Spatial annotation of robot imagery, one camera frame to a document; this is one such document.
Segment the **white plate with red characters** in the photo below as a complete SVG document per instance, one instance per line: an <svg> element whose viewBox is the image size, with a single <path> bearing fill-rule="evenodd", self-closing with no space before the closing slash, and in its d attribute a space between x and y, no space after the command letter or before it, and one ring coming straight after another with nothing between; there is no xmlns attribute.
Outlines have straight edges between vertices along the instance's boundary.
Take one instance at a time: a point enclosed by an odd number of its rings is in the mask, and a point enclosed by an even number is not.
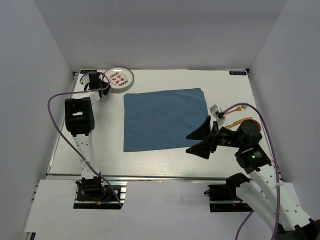
<svg viewBox="0 0 320 240"><path fill-rule="evenodd" d="M125 67L111 67L104 71L105 76L110 81L110 91L112 93L122 93L127 91L134 83L134 73Z"/></svg>

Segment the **blue cloth placemat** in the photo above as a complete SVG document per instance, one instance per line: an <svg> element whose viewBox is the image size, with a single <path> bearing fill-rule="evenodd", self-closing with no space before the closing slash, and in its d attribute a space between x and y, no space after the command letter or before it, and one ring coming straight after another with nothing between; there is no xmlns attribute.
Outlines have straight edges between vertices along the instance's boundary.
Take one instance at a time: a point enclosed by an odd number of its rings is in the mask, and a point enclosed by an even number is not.
<svg viewBox="0 0 320 240"><path fill-rule="evenodd" d="M200 88L126 93L124 100L124 152L191 147L187 139L208 116Z"/></svg>

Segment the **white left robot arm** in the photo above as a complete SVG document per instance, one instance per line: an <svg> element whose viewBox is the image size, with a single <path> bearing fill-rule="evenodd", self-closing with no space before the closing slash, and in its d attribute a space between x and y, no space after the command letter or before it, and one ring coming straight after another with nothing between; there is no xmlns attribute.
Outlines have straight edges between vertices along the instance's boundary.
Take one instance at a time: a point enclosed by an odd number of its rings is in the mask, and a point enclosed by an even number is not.
<svg viewBox="0 0 320 240"><path fill-rule="evenodd" d="M95 119L93 105L98 103L110 89L109 80L102 72L92 71L83 74L80 81L85 77L88 82L84 86L84 92L79 98L68 98L64 101L65 127L71 134L77 151L81 154L81 178L91 180L100 173L95 161L93 147L93 130Z"/></svg>

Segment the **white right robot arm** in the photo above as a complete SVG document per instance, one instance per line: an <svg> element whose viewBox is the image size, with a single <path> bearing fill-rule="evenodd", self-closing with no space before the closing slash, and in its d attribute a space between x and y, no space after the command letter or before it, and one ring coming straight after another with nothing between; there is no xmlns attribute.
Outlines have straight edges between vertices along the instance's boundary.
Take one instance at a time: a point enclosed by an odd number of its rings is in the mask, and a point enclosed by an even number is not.
<svg viewBox="0 0 320 240"><path fill-rule="evenodd" d="M258 122L246 119L232 131L219 127L208 116L186 138L199 141L186 153L203 159L208 159L218 146L238 149L235 158L245 173L239 172L226 179L226 195L233 200L243 200L257 213L272 230L273 240L320 238L320 221L313 220L295 201L280 181L276 163L261 148L262 134Z"/></svg>

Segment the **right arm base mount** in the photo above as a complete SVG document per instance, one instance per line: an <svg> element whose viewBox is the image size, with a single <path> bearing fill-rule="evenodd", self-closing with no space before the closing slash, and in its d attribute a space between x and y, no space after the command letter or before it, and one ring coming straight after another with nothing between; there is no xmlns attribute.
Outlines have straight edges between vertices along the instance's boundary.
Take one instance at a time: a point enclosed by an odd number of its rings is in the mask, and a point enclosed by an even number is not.
<svg viewBox="0 0 320 240"><path fill-rule="evenodd" d="M233 195L223 184L208 185L203 194L208 196L211 213L242 213L252 210L246 202Z"/></svg>

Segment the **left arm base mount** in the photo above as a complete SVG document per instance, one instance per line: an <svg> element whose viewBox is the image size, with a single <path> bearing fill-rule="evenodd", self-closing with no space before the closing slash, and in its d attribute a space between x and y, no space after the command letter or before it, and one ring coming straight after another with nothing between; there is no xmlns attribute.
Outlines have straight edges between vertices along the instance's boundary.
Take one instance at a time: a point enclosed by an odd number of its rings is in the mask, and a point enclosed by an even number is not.
<svg viewBox="0 0 320 240"><path fill-rule="evenodd" d="M73 208L87 210L120 210L125 200L126 187L109 185L102 179L82 179L76 182Z"/></svg>

